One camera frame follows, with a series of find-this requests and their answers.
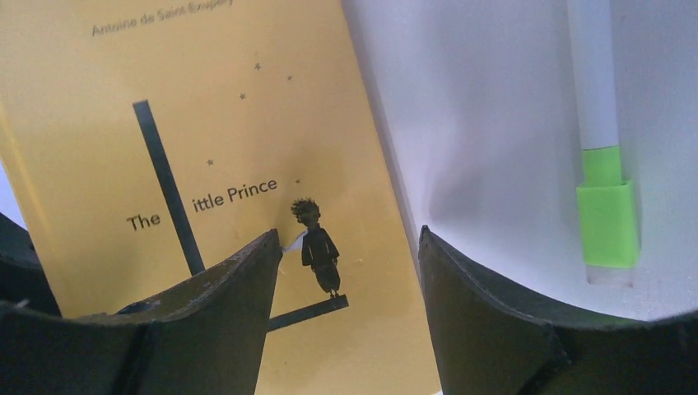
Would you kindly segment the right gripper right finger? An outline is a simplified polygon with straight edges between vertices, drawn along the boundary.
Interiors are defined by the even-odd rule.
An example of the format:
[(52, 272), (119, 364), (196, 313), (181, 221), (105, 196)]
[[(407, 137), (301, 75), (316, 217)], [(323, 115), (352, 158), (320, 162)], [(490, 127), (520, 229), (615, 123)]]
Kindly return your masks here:
[(554, 300), (423, 227), (426, 314), (445, 394), (694, 394), (696, 313), (642, 322)]

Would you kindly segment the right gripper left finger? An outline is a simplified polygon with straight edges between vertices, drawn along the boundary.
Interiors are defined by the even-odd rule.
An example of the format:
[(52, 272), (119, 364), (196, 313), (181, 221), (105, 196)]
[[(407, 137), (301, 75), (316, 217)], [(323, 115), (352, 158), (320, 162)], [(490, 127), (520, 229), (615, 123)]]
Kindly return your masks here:
[(252, 394), (282, 251), (269, 230), (128, 307), (66, 319), (1, 305), (4, 394)]

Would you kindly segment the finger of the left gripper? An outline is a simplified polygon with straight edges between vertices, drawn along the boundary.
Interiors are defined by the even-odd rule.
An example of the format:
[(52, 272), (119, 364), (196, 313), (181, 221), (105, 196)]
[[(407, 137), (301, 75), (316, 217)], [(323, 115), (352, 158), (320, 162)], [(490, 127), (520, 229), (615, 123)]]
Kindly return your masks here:
[(1, 215), (1, 300), (61, 316), (27, 230)]

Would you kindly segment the yellow Little Prince book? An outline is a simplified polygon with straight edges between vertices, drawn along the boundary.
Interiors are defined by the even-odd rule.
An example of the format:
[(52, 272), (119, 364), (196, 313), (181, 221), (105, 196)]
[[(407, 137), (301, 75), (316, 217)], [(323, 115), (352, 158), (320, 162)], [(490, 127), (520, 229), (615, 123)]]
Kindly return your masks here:
[(60, 318), (276, 230), (252, 394), (440, 389), (342, 2), (4, 1), (1, 157)]

